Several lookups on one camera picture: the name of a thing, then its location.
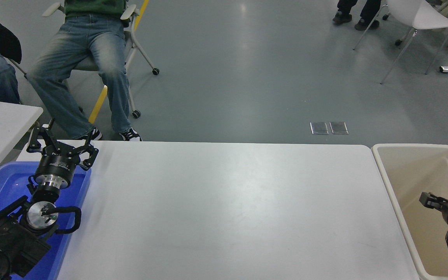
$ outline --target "gray floor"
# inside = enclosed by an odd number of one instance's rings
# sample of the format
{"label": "gray floor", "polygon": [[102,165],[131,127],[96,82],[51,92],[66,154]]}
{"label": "gray floor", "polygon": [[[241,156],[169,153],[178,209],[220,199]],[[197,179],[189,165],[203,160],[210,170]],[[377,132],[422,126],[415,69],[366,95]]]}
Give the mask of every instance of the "gray floor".
{"label": "gray floor", "polygon": [[[20,38],[24,69],[63,21],[40,16],[52,2],[0,0],[0,22]],[[444,34],[420,32],[380,85],[407,27],[390,17],[353,51],[363,2],[342,26],[331,22],[336,3],[152,0],[136,35],[161,72],[153,76],[135,58],[129,79],[142,117],[133,127],[147,141],[448,145],[448,74],[438,72],[448,48],[424,75]],[[89,115],[98,75],[73,71],[69,83]],[[19,89],[26,104],[42,106],[21,75]],[[48,119],[45,110],[41,120]],[[346,122],[349,134],[312,135],[310,122],[331,121]],[[120,140],[106,103],[96,125],[106,140]]]}

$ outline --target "black shoe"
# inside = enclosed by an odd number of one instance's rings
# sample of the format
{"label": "black shoe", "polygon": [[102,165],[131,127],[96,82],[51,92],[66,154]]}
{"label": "black shoe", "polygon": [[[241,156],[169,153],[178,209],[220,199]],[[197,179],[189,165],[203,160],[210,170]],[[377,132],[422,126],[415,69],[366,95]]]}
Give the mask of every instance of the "black shoe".
{"label": "black shoe", "polygon": [[124,141],[142,141],[141,136],[133,129],[129,128],[127,132],[119,133]]}
{"label": "black shoe", "polygon": [[[369,23],[370,21],[365,21],[364,19],[361,18],[354,27],[356,28],[356,30],[363,31],[366,30],[366,28],[368,28]],[[371,24],[369,28],[370,30],[375,30],[378,27],[379,27],[379,21],[375,20],[373,21],[373,24]]]}
{"label": "black shoe", "polygon": [[333,21],[335,25],[341,25],[342,23],[348,23],[352,21],[351,14],[343,14],[341,11],[337,11],[334,15]]}
{"label": "black shoe", "polygon": [[92,134],[93,137],[91,140],[101,140],[103,138],[103,135],[97,128],[93,128],[91,132],[89,132],[86,135],[81,136],[80,138],[77,138],[77,140],[86,140],[88,138],[88,135]]}

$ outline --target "chair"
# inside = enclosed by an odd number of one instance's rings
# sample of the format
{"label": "chair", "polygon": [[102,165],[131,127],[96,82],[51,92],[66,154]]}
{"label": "chair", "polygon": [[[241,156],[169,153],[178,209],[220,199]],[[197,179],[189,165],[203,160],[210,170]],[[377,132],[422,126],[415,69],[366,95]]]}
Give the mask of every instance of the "chair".
{"label": "chair", "polygon": [[[368,27],[361,35],[359,41],[357,41],[357,44],[353,48],[354,50],[359,45],[359,42],[361,42],[364,35],[366,35],[366,32],[368,31],[369,27],[371,26],[373,21],[375,21],[375,18],[379,15],[383,7],[388,7],[388,10],[390,11],[391,15],[397,21],[411,27],[411,29],[409,30],[409,32],[406,33],[404,38],[402,38],[401,40],[397,40],[395,42],[395,45],[399,46],[400,43],[404,41],[409,34],[412,34],[412,37],[408,40],[408,42],[406,43],[406,45],[404,46],[398,57],[395,59],[392,66],[390,67],[384,78],[381,80],[380,84],[383,84],[388,74],[390,74],[390,72],[392,71],[392,68],[397,62],[397,60],[399,60],[399,58],[402,56],[404,51],[411,43],[412,39],[417,35],[418,30],[432,30],[437,28],[448,27],[448,18],[441,15],[425,0],[387,0],[387,5],[381,6],[378,13],[375,15],[371,23],[368,24]],[[425,74],[428,74],[430,67],[435,62],[435,59],[437,58],[439,51],[443,48],[447,39],[448,34],[446,35],[445,40],[443,41],[441,47],[437,50],[436,54],[434,55],[432,62],[430,63],[430,66],[426,70]]]}
{"label": "chair", "polygon": [[[135,25],[133,23],[135,23],[137,17],[140,16],[140,11],[139,9],[136,9],[136,7],[137,7],[136,5],[129,5],[121,16],[122,21],[130,20],[130,26],[128,27],[129,30],[124,30],[124,38],[126,40],[126,49],[124,51],[126,57],[126,71],[128,71],[136,51],[139,51],[146,60],[146,62],[148,62],[148,64],[150,65],[152,74],[156,76],[158,75],[158,73],[160,73],[160,70],[158,68],[155,68],[155,66],[153,66],[153,63],[146,55],[143,48],[141,47],[141,44],[139,44],[135,36]],[[42,16],[44,17],[51,16],[57,10],[64,12],[64,7],[60,4],[60,2],[56,2],[53,5],[51,5],[47,10],[44,11]],[[98,66],[95,64],[92,55],[90,55],[81,62],[79,62],[73,69],[82,71],[98,71]],[[140,117],[141,113],[138,110],[136,110],[130,88],[129,88],[129,105],[131,107],[132,116],[135,119]]]}

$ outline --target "caster wheel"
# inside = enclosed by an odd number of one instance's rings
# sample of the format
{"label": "caster wheel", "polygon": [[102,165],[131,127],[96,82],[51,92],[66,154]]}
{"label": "caster wheel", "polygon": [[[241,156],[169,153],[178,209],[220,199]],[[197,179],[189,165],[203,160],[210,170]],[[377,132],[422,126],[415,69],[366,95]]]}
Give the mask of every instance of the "caster wheel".
{"label": "caster wheel", "polygon": [[138,110],[135,110],[134,112],[132,112],[132,117],[137,119],[137,118],[141,117],[141,113]]}

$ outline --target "chair armrest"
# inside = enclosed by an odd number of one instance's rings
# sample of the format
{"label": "chair armrest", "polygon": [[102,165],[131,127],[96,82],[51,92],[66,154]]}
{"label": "chair armrest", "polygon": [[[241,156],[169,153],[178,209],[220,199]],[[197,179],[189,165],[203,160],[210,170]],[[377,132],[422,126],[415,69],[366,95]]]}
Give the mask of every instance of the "chair armrest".
{"label": "chair armrest", "polygon": [[122,14],[121,21],[125,21],[125,20],[129,19],[132,16],[132,14],[135,13],[135,11],[136,11],[136,5],[135,4],[129,5],[127,7],[127,9],[124,11],[124,13]]}
{"label": "chair armrest", "polygon": [[42,13],[42,16],[47,18],[48,16],[51,16],[53,13],[55,13],[56,10],[64,11],[63,6],[60,4],[60,2],[56,2],[55,4],[51,5],[47,10]]}

